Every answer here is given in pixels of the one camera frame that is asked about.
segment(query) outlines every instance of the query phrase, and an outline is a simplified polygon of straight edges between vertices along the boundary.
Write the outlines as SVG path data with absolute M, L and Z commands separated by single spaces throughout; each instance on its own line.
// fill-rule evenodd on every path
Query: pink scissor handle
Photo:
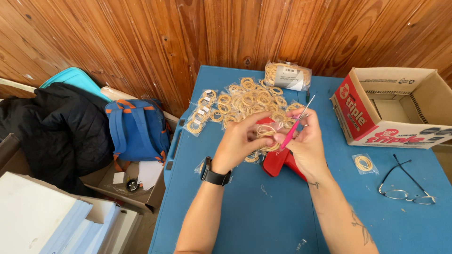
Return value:
M 284 148 L 286 148 L 287 144 L 289 143 L 289 141 L 292 139 L 293 133 L 295 132 L 295 130 L 297 129 L 298 124 L 300 123 L 300 120 L 297 120 L 292 128 L 289 130 L 289 132 L 287 133 L 286 138 L 284 139 L 283 143 L 281 144 L 280 149 L 283 150 Z

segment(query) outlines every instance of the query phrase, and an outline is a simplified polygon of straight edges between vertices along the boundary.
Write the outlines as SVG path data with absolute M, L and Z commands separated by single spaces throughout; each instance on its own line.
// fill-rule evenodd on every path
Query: eyeglasses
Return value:
M 381 182 L 380 187 L 378 188 L 378 192 L 381 195 L 384 195 L 388 198 L 392 198 L 392 199 L 404 199 L 406 201 L 413 201 L 417 204 L 421 204 L 421 205 L 434 205 L 435 204 L 435 197 L 430 196 L 425 190 L 424 188 L 422 188 L 418 182 L 416 182 L 416 180 L 414 180 L 414 178 L 405 171 L 404 168 L 402 168 L 402 165 L 407 163 L 407 162 L 411 162 L 411 160 L 408 160 L 406 162 L 400 163 L 399 160 L 397 159 L 396 155 L 394 155 L 395 160 L 397 161 L 397 165 L 395 167 L 393 167 L 391 170 L 389 170 L 389 172 L 386 174 L 386 176 L 383 178 L 383 181 Z M 382 192 L 381 188 L 386 180 L 386 178 L 388 177 L 388 175 L 397 167 L 400 167 L 403 172 L 405 172 L 410 178 L 411 180 L 414 181 L 414 183 L 416 183 L 417 186 L 419 186 L 419 188 L 427 195 L 425 197 L 419 197 L 418 195 L 416 195 L 415 198 L 413 199 L 409 199 L 408 198 L 408 192 L 404 191 L 404 190 L 391 190 L 391 191 L 387 191 L 387 192 Z

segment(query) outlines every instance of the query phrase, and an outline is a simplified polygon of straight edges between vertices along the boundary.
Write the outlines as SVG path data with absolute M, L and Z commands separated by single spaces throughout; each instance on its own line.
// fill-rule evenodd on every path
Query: blue table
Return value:
M 203 89 L 219 89 L 239 82 L 240 77 L 262 79 L 261 71 L 201 66 L 193 91 L 197 101 Z M 345 197 L 368 228 L 380 253 L 450 253 L 452 250 L 452 187 L 431 150 L 347 145 L 328 100 L 343 79 L 312 77 L 312 109 L 319 116 L 325 156 L 331 173 Z M 303 104 L 305 92 L 284 89 L 284 96 Z M 166 192 L 149 254 L 172 253 L 179 231 L 201 184 L 194 168 L 205 156 L 213 156 L 223 136 L 221 125 L 208 122 L 198 138 L 182 129 L 190 110 L 181 117 L 164 168 Z M 352 155 L 368 153 L 380 175 L 360 175 Z M 385 173 L 396 161 L 412 159 L 404 167 L 431 195 L 435 205 L 393 200 L 377 191 Z M 383 186 L 422 195 L 402 170 L 394 170 Z M 271 178 L 259 165 L 241 163 L 226 186 L 221 223 L 214 253 L 295 253 L 300 240 L 307 243 L 301 253 L 328 253 L 307 184 L 284 167 Z

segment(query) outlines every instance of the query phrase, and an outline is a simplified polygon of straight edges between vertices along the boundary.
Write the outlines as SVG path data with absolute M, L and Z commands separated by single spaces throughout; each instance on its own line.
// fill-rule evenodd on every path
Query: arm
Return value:
M 287 113 L 298 115 L 303 108 Z M 294 133 L 287 148 L 293 152 L 299 170 L 306 176 L 312 202 L 330 252 L 333 254 L 367 253 L 378 250 L 367 228 L 350 207 L 339 185 L 328 169 L 323 149 L 322 135 L 316 112 L 306 111 L 301 125 L 307 125 L 300 133 Z M 282 143 L 286 135 L 277 133 L 274 138 Z
M 226 174 L 251 152 L 274 141 L 269 138 L 255 139 L 254 124 L 269 117 L 270 112 L 256 113 L 241 123 L 230 122 L 212 160 L 212 171 Z M 220 226 L 221 202 L 224 187 L 203 182 L 182 224 L 174 254 L 211 253 Z

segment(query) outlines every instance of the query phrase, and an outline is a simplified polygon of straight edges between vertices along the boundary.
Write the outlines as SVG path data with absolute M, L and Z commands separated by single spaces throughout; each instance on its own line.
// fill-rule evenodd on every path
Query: hand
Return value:
M 287 117 L 293 117 L 302 113 L 304 108 L 298 108 L 287 112 Z M 295 131 L 294 139 L 290 140 L 287 148 L 290 149 L 295 158 L 298 169 L 306 176 L 308 181 L 315 182 L 318 178 L 330 175 L 326 165 L 325 152 L 323 150 L 322 133 L 320 131 L 317 114 L 312 109 L 307 109 L 300 121 L 304 127 L 301 132 Z M 280 129 L 274 135 L 275 140 L 282 144 L 290 129 Z
M 230 122 L 212 161 L 212 171 L 226 174 L 253 151 L 274 143 L 271 138 L 256 139 L 253 133 L 257 121 L 269 117 L 270 112 L 259 112 L 242 122 Z

